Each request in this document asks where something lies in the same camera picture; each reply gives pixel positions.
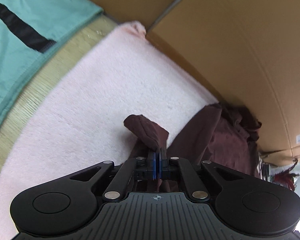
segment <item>teal bag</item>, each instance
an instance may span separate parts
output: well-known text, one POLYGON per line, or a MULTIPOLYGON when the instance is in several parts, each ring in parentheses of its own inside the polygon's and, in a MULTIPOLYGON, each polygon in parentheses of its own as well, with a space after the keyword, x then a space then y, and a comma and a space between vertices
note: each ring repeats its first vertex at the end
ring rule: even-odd
POLYGON ((0 0, 0 125, 34 74, 102 11, 88 0, 0 0))

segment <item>black strap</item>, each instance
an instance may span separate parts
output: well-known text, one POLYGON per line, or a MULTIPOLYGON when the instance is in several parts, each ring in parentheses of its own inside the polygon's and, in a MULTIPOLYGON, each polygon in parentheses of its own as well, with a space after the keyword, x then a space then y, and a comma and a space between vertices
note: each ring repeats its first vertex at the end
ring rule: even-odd
POLYGON ((40 35, 34 28, 21 20, 10 11, 5 5, 0 3, 0 19, 8 29, 19 38, 26 46, 38 52, 44 53, 56 43, 40 35))

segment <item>metal screw head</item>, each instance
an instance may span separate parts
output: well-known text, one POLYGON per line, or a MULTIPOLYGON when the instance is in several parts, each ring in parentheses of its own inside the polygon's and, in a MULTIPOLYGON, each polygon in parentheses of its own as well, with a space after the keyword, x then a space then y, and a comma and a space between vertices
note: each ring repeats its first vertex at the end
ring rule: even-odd
POLYGON ((208 193, 206 193, 205 191, 195 191, 192 193, 192 196, 198 199, 204 199, 208 197, 208 193))
POLYGON ((118 197, 120 197, 120 193, 116 191, 108 191, 107 193, 105 193, 105 198, 108 199, 116 199, 118 197))

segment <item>teal fabric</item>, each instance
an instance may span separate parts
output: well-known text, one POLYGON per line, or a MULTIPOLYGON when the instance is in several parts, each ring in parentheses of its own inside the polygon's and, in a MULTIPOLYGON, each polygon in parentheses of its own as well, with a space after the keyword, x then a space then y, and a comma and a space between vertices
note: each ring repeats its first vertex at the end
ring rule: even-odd
POLYGON ((102 8, 88 0, 0 0, 39 34, 57 43, 45 53, 27 47, 0 20, 0 125, 23 87, 102 8))

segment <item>crosshair marking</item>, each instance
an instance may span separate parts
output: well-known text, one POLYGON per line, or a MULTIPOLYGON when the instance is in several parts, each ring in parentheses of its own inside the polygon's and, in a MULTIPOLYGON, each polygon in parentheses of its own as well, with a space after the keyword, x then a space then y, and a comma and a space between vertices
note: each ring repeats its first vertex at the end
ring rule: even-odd
POLYGON ((160 200, 162 197, 159 196, 159 195, 155 195, 153 198, 154 198, 156 201, 158 201, 158 200, 160 200))

